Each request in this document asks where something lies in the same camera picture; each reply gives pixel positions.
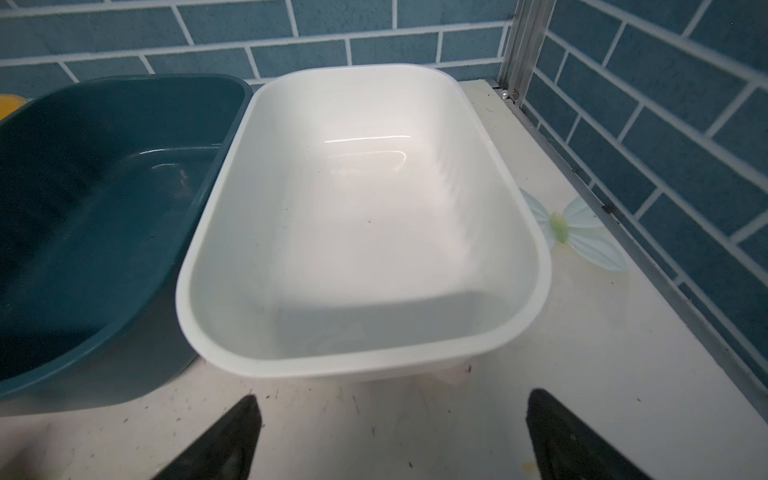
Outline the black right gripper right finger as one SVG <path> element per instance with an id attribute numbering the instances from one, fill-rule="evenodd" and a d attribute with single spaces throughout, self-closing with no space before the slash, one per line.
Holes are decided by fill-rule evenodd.
<path id="1" fill-rule="evenodd" d="M 543 479 L 650 479 L 544 389 L 531 391 L 526 424 Z"/>

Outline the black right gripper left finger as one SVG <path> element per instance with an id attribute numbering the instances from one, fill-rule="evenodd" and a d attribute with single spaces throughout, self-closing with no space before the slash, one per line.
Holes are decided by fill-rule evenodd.
<path id="1" fill-rule="evenodd" d="M 154 479 L 247 479 L 261 429 L 257 398 L 246 395 Z"/>

